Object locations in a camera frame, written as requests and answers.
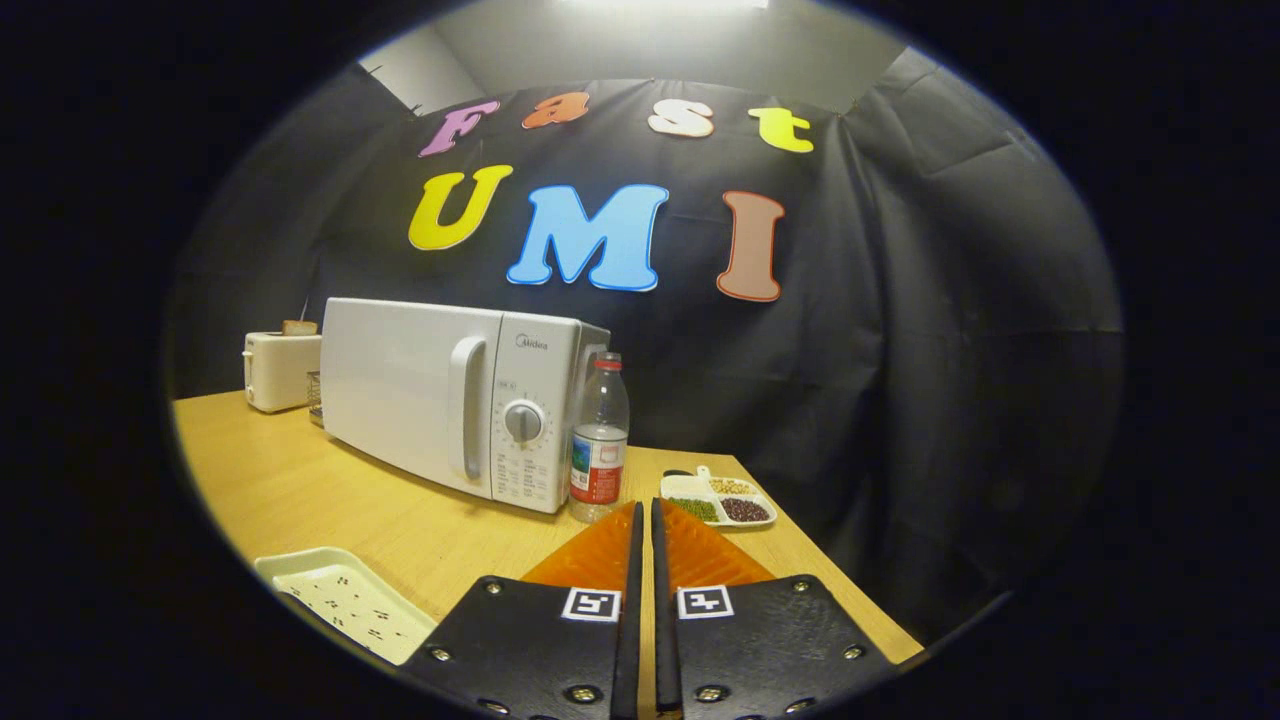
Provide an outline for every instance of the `microwave control panel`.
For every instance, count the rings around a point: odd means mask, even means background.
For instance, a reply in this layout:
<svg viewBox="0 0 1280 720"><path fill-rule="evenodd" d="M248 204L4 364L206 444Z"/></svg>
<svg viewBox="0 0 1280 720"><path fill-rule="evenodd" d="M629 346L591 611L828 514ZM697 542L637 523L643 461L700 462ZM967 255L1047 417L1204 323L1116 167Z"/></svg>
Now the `microwave control panel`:
<svg viewBox="0 0 1280 720"><path fill-rule="evenodd" d="M494 500L541 512L563 502L564 416L580 328L570 319L503 314L489 407Z"/></svg>
<svg viewBox="0 0 1280 720"><path fill-rule="evenodd" d="M557 491L554 448L563 436L545 398L517 382L497 379L490 427L494 500L540 510L536 506Z"/></svg>

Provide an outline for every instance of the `white microwave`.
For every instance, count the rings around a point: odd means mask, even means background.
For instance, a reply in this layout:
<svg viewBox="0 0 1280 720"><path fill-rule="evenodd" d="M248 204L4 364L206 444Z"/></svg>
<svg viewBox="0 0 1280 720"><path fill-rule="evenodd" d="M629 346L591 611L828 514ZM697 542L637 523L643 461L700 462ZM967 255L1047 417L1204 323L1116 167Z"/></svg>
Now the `white microwave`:
<svg viewBox="0 0 1280 720"><path fill-rule="evenodd" d="M324 429L442 486L556 512L586 372L608 342L568 318L332 297Z"/></svg>

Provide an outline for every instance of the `white wall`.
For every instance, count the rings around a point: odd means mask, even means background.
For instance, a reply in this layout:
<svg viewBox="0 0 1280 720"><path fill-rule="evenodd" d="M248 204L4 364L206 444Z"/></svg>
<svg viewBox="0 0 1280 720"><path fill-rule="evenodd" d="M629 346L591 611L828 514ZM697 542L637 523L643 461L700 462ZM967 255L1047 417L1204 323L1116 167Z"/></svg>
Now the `white wall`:
<svg viewBox="0 0 1280 720"><path fill-rule="evenodd" d="M814 0L714 9L700 0L480 0L434 27L489 94L584 79L685 79L832 111L902 53L905 40Z"/></svg>
<svg viewBox="0 0 1280 720"><path fill-rule="evenodd" d="M406 108L425 115L485 95L431 26L412 29L360 60Z"/></svg>

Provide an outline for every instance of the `purple letter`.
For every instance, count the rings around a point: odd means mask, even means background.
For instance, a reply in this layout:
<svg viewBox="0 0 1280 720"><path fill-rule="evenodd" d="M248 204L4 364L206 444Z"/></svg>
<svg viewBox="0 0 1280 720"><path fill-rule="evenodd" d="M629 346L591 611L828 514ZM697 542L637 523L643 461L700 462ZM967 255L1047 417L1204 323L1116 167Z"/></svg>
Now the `purple letter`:
<svg viewBox="0 0 1280 720"><path fill-rule="evenodd" d="M422 149L417 154L419 158L426 158L428 155L435 155L436 152L444 152L445 150L453 147L453 140L458 136L471 132L472 128L480 122L480 118L493 113L498 109L498 101L490 100L488 102L481 102L479 105L472 105L470 108L462 108L461 110L454 110L444 115L444 124L440 126L440 132L435 133L435 140L430 145Z"/></svg>

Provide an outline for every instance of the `yellow letter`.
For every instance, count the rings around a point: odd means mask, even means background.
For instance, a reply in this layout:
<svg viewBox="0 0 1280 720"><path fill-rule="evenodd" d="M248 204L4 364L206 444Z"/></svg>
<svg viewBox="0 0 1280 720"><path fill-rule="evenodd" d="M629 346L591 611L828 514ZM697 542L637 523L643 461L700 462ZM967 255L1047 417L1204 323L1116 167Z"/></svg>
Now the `yellow letter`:
<svg viewBox="0 0 1280 720"><path fill-rule="evenodd" d="M797 118L786 108L753 108L746 111L760 118L760 140L791 152L813 152L813 143L796 137L795 128L809 129L809 120Z"/></svg>
<svg viewBox="0 0 1280 720"><path fill-rule="evenodd" d="M498 182L513 169L511 165L489 165L476 170L471 176L476 181L476 188L471 191L466 210L456 223L445 227L440 227L440 210L453 186L462 182L466 176L445 173L426 181L422 186L422 201L417 204L413 219L408 223L408 241L419 250L444 250L471 237L471 233L480 227L484 214L489 211L489 201L498 190Z"/></svg>

